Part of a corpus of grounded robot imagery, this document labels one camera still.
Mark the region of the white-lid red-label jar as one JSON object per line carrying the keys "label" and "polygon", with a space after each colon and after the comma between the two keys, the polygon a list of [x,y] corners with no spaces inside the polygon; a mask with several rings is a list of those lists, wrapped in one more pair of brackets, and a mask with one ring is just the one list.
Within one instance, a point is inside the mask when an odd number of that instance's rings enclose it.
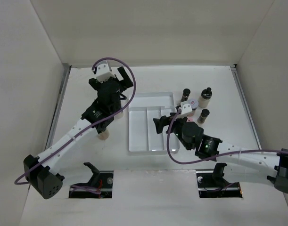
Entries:
{"label": "white-lid red-label jar", "polygon": [[191,109],[192,109],[191,113],[189,114],[189,117],[192,117],[195,114],[199,103],[196,99],[188,99],[188,102],[189,102]]}

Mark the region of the black-cap dark spice bottle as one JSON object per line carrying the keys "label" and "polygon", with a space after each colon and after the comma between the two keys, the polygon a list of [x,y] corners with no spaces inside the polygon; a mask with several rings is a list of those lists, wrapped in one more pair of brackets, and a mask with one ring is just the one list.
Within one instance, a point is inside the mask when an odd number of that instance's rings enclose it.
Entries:
{"label": "black-cap dark spice bottle", "polygon": [[190,95],[190,89],[184,89],[182,96],[181,96],[181,102],[187,101]]}

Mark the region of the black-top cream powder bottle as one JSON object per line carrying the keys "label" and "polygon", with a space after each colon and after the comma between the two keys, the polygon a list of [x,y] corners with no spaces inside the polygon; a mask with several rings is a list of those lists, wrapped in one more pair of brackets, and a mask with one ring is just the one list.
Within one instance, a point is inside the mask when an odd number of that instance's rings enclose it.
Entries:
{"label": "black-top cream powder bottle", "polygon": [[212,97],[212,89],[210,87],[202,90],[200,97],[198,99],[198,106],[200,108],[206,108],[210,102],[210,99]]}

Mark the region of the silver-lid bead jar blue label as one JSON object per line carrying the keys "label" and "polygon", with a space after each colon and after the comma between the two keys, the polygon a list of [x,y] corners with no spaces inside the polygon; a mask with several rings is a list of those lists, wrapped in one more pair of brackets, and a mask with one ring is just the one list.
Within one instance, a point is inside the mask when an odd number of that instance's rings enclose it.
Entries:
{"label": "silver-lid bead jar blue label", "polygon": [[116,114],[115,116],[114,116],[114,118],[117,120],[117,119],[120,119],[120,118],[122,118],[123,117],[123,111],[121,111],[121,112],[119,112],[118,114]]}

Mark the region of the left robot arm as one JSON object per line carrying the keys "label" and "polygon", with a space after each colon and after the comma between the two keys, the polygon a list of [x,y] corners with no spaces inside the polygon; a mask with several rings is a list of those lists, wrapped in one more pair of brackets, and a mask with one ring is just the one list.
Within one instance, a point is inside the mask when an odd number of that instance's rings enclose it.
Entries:
{"label": "left robot arm", "polygon": [[90,171],[82,178],[72,180],[66,173],[61,172],[64,167],[62,158],[75,151],[78,143],[86,137],[91,135],[99,137],[105,133],[115,117],[127,107],[121,104],[122,100],[127,99],[123,92],[129,88],[136,90],[135,76],[127,66],[121,66],[117,71],[122,76],[122,80],[119,80],[106,64],[93,67],[95,77],[89,79],[89,84],[97,92],[97,98],[76,124],[54,145],[37,156],[30,154],[25,157],[23,176],[43,199],[52,198],[64,184],[69,184],[73,188],[84,188],[94,194],[101,193],[99,189],[94,188],[99,182],[97,168],[85,162],[84,166]]}

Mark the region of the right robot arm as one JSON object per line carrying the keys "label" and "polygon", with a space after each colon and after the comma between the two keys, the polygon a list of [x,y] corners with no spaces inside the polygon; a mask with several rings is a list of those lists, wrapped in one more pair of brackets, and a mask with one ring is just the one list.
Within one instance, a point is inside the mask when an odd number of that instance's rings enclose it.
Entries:
{"label": "right robot arm", "polygon": [[174,134],[186,150],[194,151],[195,161],[179,161],[180,165],[214,161],[211,181],[215,187],[225,187],[237,182],[265,184],[288,194],[288,149],[248,150],[204,134],[204,129],[178,113],[154,118],[156,133],[168,127],[167,135]]}

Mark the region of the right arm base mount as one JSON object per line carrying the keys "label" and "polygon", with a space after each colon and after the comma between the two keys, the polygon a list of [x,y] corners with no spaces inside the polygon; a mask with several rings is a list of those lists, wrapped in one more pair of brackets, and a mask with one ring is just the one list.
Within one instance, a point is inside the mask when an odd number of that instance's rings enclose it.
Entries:
{"label": "right arm base mount", "polygon": [[200,198],[242,198],[239,182],[224,179],[226,163],[217,163],[214,169],[197,170],[198,195]]}

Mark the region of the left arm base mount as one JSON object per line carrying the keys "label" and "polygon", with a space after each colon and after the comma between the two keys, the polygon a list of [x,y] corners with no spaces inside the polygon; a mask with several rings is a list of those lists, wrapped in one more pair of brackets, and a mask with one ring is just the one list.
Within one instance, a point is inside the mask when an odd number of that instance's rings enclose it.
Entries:
{"label": "left arm base mount", "polygon": [[91,163],[84,163],[91,170],[90,178],[84,183],[70,186],[70,199],[110,199],[113,193],[114,172],[100,171]]}

